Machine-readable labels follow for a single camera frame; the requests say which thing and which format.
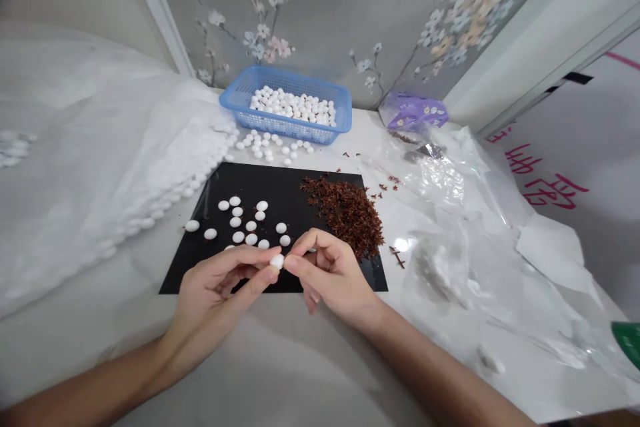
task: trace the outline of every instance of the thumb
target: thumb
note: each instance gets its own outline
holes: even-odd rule
[[[229,307],[237,314],[246,312],[267,287],[277,282],[279,273],[278,268],[271,265],[260,269],[233,297],[227,300]]]
[[[293,254],[285,257],[285,269],[303,280],[321,295],[331,274],[313,265],[309,260]]]

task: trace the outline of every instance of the blue basket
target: blue basket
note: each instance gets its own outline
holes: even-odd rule
[[[275,113],[249,108],[251,97],[265,85],[281,88],[294,95],[312,95],[320,100],[333,100],[335,127],[291,119]],[[233,112],[244,128],[268,131],[285,137],[329,145],[340,133],[351,130],[351,94],[339,85],[303,77],[295,73],[254,65],[243,70],[220,95],[220,104]]]

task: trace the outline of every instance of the black sheet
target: black sheet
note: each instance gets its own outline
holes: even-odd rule
[[[364,188],[362,176],[352,173],[331,172],[327,177],[325,172],[315,170],[240,163],[220,165],[207,181],[191,216],[200,222],[200,228],[196,232],[185,232],[165,281],[160,287],[160,294],[177,294],[182,277],[188,269],[201,260],[222,252],[228,245],[234,245],[231,240],[233,232],[242,230],[245,235],[248,234],[245,224],[249,220],[255,220],[255,205],[261,200],[266,200],[269,208],[265,212],[265,220],[256,222],[258,228],[255,233],[258,240],[267,239],[272,247],[280,245],[281,235],[275,231],[279,222],[287,224],[291,246],[300,235],[312,227],[330,232],[324,220],[318,217],[318,206],[309,205],[307,194],[300,190],[304,177],[317,179],[321,176],[325,176],[329,181],[347,181]],[[227,211],[218,209],[218,202],[229,200],[234,195],[240,197],[240,206],[244,209],[242,224],[238,228],[229,225],[229,220],[233,217],[233,207]],[[203,234],[208,228],[217,230],[218,235],[214,240],[205,240]],[[282,249],[283,255],[287,255],[291,246]],[[360,268],[371,288],[376,292],[388,291],[379,255],[364,259]],[[278,282],[269,286],[266,292],[302,292],[302,286],[297,277],[282,270]]]

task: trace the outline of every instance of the white table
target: white table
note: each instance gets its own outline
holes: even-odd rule
[[[342,156],[375,151],[386,134],[376,113],[353,112],[353,129],[293,167],[359,173]],[[261,163],[247,152],[243,163]],[[181,226],[197,195],[174,206],[151,231],[109,261],[67,282],[0,322],[3,404],[14,403],[81,372],[100,359],[150,340],[166,328],[174,296],[158,296]],[[415,210],[376,207],[387,244],[431,220]],[[381,256],[389,292],[403,311],[402,270],[387,246]],[[608,299],[616,318],[622,314]],[[489,381],[536,422],[621,408],[631,403],[596,368],[562,366],[504,332],[486,343],[507,368]],[[326,308],[309,317],[299,294],[262,296],[223,345],[194,373],[122,419],[119,425],[424,425],[427,417],[372,347]]]

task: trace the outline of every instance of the purple box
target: purple box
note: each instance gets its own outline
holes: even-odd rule
[[[390,130],[421,132],[426,125],[441,127],[449,114],[441,101],[418,97],[409,92],[390,92],[378,109]]]

